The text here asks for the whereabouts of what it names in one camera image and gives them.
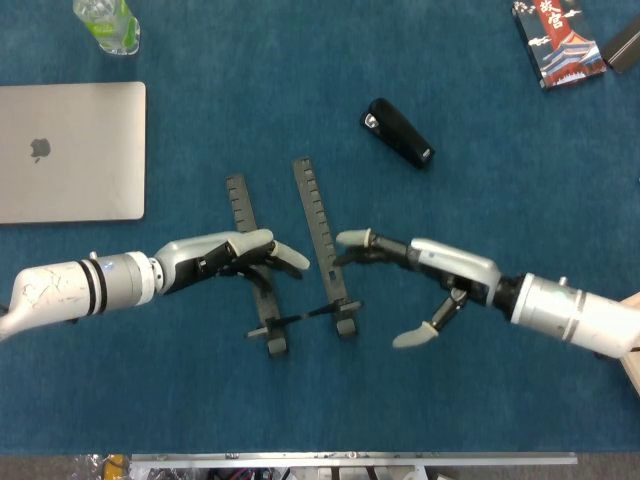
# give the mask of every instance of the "floor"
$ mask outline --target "floor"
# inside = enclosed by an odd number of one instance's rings
[[[98,480],[96,471],[91,457],[0,457],[2,480]],[[640,453],[580,455],[577,466],[449,468],[440,473],[454,480],[637,480]]]

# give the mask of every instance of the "plastic bottle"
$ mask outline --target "plastic bottle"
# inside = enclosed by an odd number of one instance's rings
[[[140,24],[125,0],[73,0],[73,11],[102,49],[133,55],[140,46]]]

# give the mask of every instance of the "laptop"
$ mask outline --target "laptop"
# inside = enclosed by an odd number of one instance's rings
[[[0,87],[0,223],[144,215],[140,82]]]

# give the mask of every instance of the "blue carpet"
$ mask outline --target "blue carpet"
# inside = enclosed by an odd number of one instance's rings
[[[0,298],[26,266],[234,228],[244,172],[261,225],[314,258],[291,171],[311,155],[333,232],[430,237],[621,299],[640,289],[640,68],[542,92],[510,13],[487,0],[131,0],[134,58],[109,58],[71,1],[0,3],[0,83],[141,80],[141,222],[0,229]],[[603,45],[638,11],[585,1]],[[359,125],[391,99],[437,150],[417,172]],[[345,271],[359,336],[289,329],[269,360],[243,333],[250,286],[219,279],[0,345],[0,452],[640,449],[617,362],[471,305],[426,348],[391,349],[444,292],[392,266]],[[325,301],[317,266],[277,275],[283,313]]]

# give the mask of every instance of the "robotic arm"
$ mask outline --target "robotic arm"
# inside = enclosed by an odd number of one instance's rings
[[[22,270],[11,303],[0,317],[0,341],[22,330],[148,303],[216,276],[241,275],[263,289],[270,285],[254,265],[301,278],[309,260],[274,240],[269,230],[222,232],[177,240],[154,257],[128,252]]]
[[[531,273],[506,277],[492,260],[424,238],[406,245],[371,229],[342,232],[336,240],[347,247],[337,265],[397,263],[434,278],[449,291],[431,321],[396,337],[396,348],[436,338],[467,300],[501,310],[513,324],[612,358],[630,352],[640,337],[640,310],[571,288],[564,277],[559,282]]]

